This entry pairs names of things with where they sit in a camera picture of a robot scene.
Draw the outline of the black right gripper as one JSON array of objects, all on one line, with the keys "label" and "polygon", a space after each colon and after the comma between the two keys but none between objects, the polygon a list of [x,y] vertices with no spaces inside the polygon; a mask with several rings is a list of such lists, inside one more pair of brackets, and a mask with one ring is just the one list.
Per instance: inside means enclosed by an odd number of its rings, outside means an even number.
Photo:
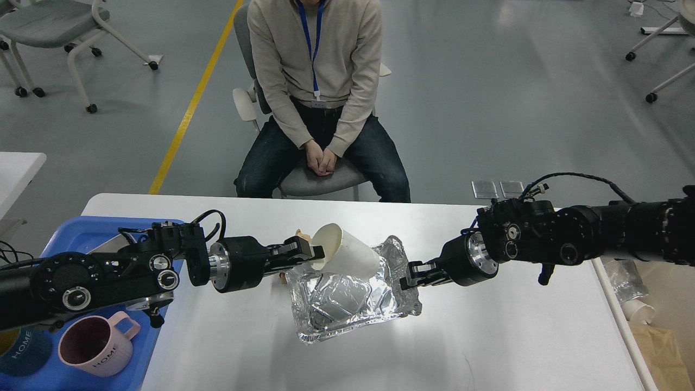
[{"label": "black right gripper", "polygon": [[499,264],[486,248],[479,231],[466,232],[445,243],[437,265],[434,262],[408,262],[405,277],[400,278],[401,290],[452,282],[469,287],[490,280],[499,272]]}]

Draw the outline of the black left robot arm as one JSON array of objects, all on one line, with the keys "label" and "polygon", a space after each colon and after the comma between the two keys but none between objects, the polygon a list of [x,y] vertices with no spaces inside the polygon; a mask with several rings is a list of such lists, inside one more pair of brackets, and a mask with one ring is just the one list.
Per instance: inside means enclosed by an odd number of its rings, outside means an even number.
[{"label": "black left robot arm", "polygon": [[189,282],[211,282],[221,294],[251,289],[266,276],[287,272],[304,262],[322,260],[325,253],[303,237],[261,245],[254,237],[224,237],[226,218],[210,234],[200,222],[208,210],[189,223],[153,223],[139,230],[120,228],[127,244],[110,253],[67,251],[50,257],[18,261],[2,267],[2,331],[41,327],[55,331],[82,314],[134,305],[161,327],[161,309],[180,283],[174,261],[184,260]]}]

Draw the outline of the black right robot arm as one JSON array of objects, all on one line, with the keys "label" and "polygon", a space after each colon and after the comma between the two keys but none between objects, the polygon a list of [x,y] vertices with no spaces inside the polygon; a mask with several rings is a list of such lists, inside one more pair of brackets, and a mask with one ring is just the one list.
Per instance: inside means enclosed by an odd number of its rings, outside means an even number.
[{"label": "black right robot arm", "polygon": [[548,200],[537,200],[548,190],[544,176],[516,197],[493,195],[471,226],[444,244],[439,257],[410,261],[400,287],[450,282],[467,287],[496,277],[499,265],[509,261],[540,264],[543,286],[554,267],[601,256],[693,265],[693,185],[683,188],[684,198],[652,203],[635,202],[612,181],[608,185],[618,200],[600,207],[556,210]]}]

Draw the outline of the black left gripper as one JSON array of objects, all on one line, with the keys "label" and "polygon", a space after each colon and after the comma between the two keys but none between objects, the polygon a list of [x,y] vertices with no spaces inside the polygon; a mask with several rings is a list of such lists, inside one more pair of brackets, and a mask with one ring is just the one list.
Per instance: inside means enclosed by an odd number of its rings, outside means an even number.
[{"label": "black left gripper", "polygon": [[266,276],[286,273],[325,257],[323,247],[311,247],[315,250],[313,257],[302,238],[288,238],[270,247],[264,247],[254,237],[221,238],[210,248],[210,280],[221,294],[251,289]]}]

